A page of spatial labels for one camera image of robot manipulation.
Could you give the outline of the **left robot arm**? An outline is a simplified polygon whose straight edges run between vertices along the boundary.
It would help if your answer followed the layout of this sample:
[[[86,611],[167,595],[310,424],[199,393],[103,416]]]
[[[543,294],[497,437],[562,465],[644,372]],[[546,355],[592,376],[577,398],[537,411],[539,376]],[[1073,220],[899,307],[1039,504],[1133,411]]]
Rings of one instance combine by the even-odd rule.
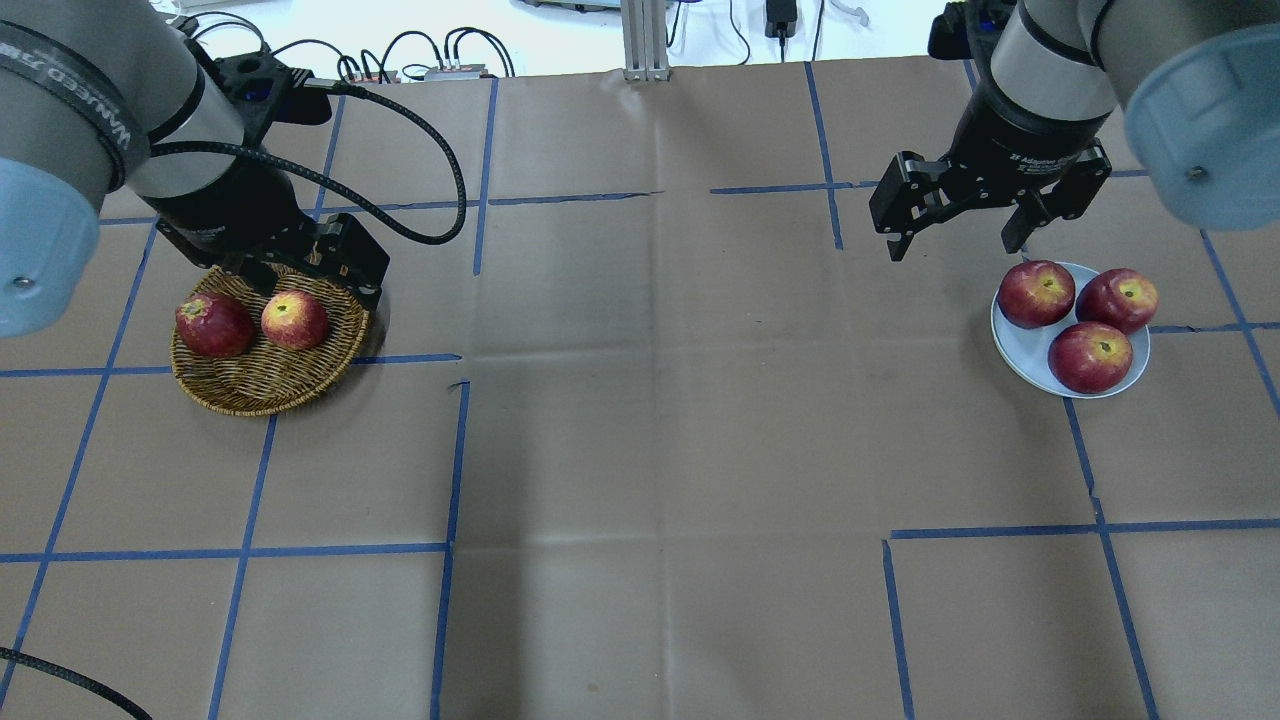
[[[308,217],[262,147],[276,122],[328,122],[325,88],[268,50],[214,60],[142,1],[5,1],[3,336],[67,311],[119,188],[195,266],[262,296],[288,266],[374,310],[387,252],[347,214]]]

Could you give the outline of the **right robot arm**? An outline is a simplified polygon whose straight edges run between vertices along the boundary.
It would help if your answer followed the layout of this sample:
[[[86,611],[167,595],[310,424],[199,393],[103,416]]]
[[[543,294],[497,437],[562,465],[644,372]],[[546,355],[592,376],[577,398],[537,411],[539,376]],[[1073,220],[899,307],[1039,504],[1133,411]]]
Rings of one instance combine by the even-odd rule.
[[[896,154],[870,197],[893,261],[965,211],[1011,208],[1007,252],[1080,217],[1114,170],[1098,132],[1115,111],[1176,219],[1277,220],[1275,1],[955,1],[928,54],[972,61],[975,87],[948,150]]]

